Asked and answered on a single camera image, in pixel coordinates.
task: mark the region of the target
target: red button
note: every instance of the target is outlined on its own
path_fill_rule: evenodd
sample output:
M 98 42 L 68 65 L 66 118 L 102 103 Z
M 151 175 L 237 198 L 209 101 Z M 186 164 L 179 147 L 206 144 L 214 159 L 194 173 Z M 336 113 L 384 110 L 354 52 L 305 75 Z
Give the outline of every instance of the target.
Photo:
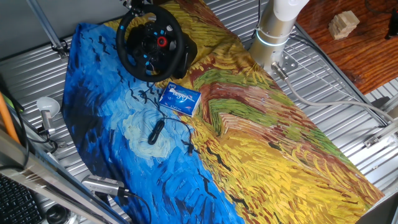
M 157 39 L 157 45 L 159 45 L 159 47 L 166 47 L 167 46 L 167 39 L 166 37 L 159 37 Z

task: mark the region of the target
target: gaming steering wheel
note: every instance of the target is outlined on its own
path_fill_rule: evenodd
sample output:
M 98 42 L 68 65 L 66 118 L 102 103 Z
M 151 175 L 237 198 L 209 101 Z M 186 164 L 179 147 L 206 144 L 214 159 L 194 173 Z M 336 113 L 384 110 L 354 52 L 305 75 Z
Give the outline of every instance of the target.
M 141 44 L 138 43 L 133 49 L 129 49 L 124 40 L 128 25 L 139 14 L 150 12 L 156 15 L 156 21 L 148 22 L 142 27 L 145 34 L 141 39 Z M 173 51 L 169 48 L 170 36 L 166 35 L 168 26 L 172 28 L 172 36 L 175 40 Z M 131 75 L 145 82 L 159 82 L 173 75 L 181 61 L 184 48 L 185 42 L 180 24 L 169 11 L 160 6 L 143 5 L 130 10 L 121 20 L 116 32 L 116 49 L 122 65 Z M 128 55 L 134 58 L 135 65 L 130 62 Z M 167 68 L 165 67 L 159 74 L 149 75 L 148 65 L 152 65 L 153 68 L 153 64 L 156 64 L 160 58 L 169 59 Z

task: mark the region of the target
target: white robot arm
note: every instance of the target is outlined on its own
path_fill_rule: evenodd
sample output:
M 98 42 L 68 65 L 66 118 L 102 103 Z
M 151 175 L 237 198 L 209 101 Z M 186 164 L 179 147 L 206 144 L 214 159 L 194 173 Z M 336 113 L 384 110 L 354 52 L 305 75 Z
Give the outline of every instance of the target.
M 283 62 L 283 50 L 296 18 L 309 0 L 269 0 L 261 15 L 256 38 L 249 50 L 268 73 L 274 62 Z
M 295 19 L 309 0 L 275 0 L 274 13 L 281 21 Z

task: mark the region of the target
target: wooden block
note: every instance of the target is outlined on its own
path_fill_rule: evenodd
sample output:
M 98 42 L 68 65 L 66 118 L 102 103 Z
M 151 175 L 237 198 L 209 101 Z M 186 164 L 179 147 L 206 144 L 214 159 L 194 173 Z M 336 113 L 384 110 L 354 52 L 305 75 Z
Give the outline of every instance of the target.
M 342 12 L 335 15 L 333 20 L 329 23 L 329 32 L 335 40 L 347 37 L 356 25 L 359 24 L 358 18 L 352 11 Z
M 346 18 L 350 21 L 350 23 L 354 24 L 354 26 L 359 24 L 359 19 L 355 16 L 352 11 L 343 12 Z

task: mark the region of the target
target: orange pole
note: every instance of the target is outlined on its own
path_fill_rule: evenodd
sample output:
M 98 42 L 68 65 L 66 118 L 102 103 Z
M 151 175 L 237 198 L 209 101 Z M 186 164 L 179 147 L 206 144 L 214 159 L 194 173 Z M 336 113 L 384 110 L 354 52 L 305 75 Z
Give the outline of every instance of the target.
M 0 93 L 0 114 L 2 116 L 4 124 L 6 125 L 8 135 L 10 135 L 10 137 L 12 137 L 13 140 L 21 144 L 21 142 L 19 142 L 17 132 L 15 131 L 14 124 L 12 123 L 11 115 L 10 112 L 8 111 L 7 104 L 4 101 L 4 97 L 2 96 L 1 93 Z

